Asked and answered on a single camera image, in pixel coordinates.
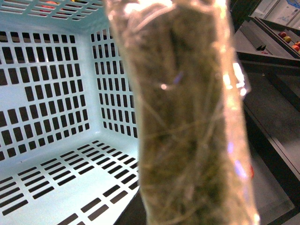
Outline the taped blurry left gripper finger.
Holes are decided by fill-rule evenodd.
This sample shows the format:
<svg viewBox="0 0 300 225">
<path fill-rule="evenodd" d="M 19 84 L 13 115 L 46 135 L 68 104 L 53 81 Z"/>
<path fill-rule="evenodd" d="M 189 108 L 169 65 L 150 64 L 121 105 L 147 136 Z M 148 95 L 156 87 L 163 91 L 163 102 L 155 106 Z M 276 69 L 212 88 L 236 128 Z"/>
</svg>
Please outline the taped blurry left gripper finger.
<svg viewBox="0 0 300 225">
<path fill-rule="evenodd" d="M 106 0 L 134 94 L 149 225 L 258 225 L 226 0 Z"/>
</svg>

